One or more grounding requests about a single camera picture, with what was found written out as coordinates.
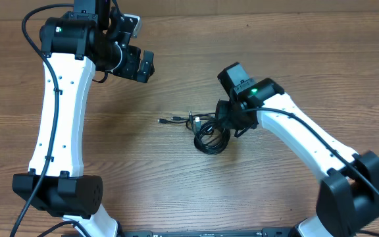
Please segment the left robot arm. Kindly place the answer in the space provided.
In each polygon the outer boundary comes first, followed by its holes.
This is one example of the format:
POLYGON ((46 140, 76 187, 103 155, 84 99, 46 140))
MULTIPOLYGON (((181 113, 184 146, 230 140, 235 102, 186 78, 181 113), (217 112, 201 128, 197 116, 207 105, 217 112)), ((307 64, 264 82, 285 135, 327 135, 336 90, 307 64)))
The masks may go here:
POLYGON ((41 122, 28 170, 13 176, 12 188, 25 207, 61 218, 82 236, 123 235, 103 207, 101 177, 84 174, 82 135, 96 72, 141 83, 154 74, 154 54, 130 45, 141 25, 116 1, 75 1, 47 19, 34 46, 45 73, 41 122))

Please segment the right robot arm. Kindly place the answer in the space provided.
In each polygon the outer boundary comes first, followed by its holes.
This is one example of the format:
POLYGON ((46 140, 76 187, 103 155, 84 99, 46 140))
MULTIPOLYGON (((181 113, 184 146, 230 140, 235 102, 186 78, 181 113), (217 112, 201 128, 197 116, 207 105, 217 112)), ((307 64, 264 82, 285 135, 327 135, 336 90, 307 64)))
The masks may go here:
POLYGON ((228 94, 216 116, 237 137, 260 126, 280 138, 306 164, 320 188, 315 214, 291 228, 273 228, 282 236, 355 236, 379 218, 379 157, 358 153, 310 119, 270 78, 249 77, 239 63, 217 76, 228 94))

